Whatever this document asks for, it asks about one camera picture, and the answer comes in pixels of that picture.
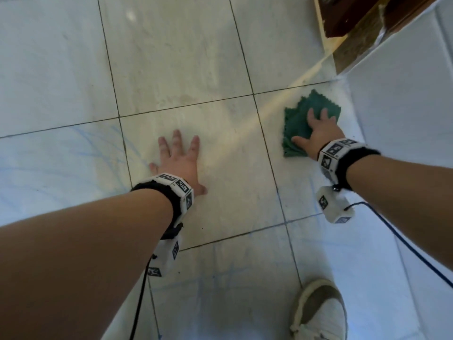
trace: forearm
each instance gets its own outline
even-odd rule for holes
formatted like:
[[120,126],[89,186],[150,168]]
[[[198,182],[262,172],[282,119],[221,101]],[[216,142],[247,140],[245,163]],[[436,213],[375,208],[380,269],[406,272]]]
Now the forearm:
[[351,187],[408,238],[453,269],[453,170],[370,155],[347,171]]
[[0,228],[3,336],[99,339],[172,216],[143,189]]

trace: black wrist strap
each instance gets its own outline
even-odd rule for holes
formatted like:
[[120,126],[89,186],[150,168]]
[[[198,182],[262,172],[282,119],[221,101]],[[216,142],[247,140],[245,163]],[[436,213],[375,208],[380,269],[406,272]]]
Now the black wrist strap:
[[171,205],[173,207],[173,218],[171,220],[170,225],[168,226],[167,230],[165,233],[162,235],[160,238],[161,240],[171,240],[178,235],[179,231],[182,229],[183,224],[175,224],[176,220],[178,219],[179,216],[181,216],[181,206],[180,206],[180,201],[181,199],[172,191],[170,186],[165,186],[161,185],[160,183],[157,183],[155,181],[149,181],[145,183],[138,183],[135,185],[131,191],[136,191],[138,189],[143,189],[143,188],[148,188],[148,189],[154,189],[156,191],[161,192],[164,196],[167,197],[167,199],[171,202]]
[[348,153],[338,161],[337,170],[335,171],[338,178],[338,185],[335,185],[334,187],[338,189],[345,188],[352,191],[352,187],[346,180],[346,172],[352,164],[368,155],[381,155],[381,153],[377,150],[365,147],[348,151]]

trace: shoe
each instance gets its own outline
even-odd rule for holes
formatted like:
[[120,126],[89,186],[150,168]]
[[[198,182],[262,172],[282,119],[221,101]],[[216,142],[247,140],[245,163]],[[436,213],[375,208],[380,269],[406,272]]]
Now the shoe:
[[346,340],[348,321],[340,291],[319,279],[303,289],[294,304],[291,333],[295,340]]

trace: wristband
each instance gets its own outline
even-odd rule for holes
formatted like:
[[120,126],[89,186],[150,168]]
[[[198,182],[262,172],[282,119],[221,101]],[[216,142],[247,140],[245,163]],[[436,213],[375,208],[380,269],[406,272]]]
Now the wristband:
[[131,191],[143,188],[159,191],[171,202],[173,207],[172,221],[161,240],[175,238],[183,227],[182,218],[193,205],[195,199],[193,188],[183,178],[168,173],[155,175],[139,182]]
[[318,162],[321,171],[337,189],[345,188],[352,191],[346,180],[348,168],[368,155],[380,155],[377,150],[370,149],[365,143],[342,138],[329,142],[319,152]]

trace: green cloth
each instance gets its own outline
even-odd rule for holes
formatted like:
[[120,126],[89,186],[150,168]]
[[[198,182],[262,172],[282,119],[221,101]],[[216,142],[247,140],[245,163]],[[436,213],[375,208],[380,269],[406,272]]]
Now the green cloth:
[[310,108],[314,110],[314,116],[319,119],[321,110],[327,108],[329,118],[333,115],[338,117],[341,107],[331,102],[324,95],[312,90],[309,97],[302,97],[296,108],[285,108],[285,129],[283,130],[284,157],[307,156],[305,150],[298,148],[291,142],[293,136],[310,138],[312,129],[307,123],[307,113]]

